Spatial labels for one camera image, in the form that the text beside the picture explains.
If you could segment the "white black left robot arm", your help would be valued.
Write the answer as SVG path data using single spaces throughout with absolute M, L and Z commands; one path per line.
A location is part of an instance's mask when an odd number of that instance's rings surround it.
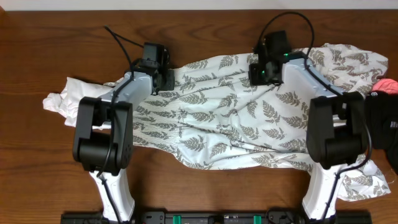
M 133 111 L 151 95 L 174 89 L 168 49 L 146 42 L 143 56 L 130 64 L 123 80 L 99 97 L 83 97 L 73 142 L 73 158 L 96 182 L 102 213 L 65 213 L 62 223 L 131 223 L 135 201 L 126 168 L 133 149 Z

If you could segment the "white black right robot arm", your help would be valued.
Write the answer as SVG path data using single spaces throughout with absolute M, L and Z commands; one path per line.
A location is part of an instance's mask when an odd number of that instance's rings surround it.
M 343 175 L 360 167 L 360 154 L 371 154 L 364 120 L 364 99 L 333 86 L 314 68 L 308 52 L 293 52 L 285 31 L 261 34 L 249 64 L 254 86 L 296 84 L 314 95 L 309 103 L 307 150 L 314 162 L 302 208 L 306 223 L 335 223 L 336 198 Z

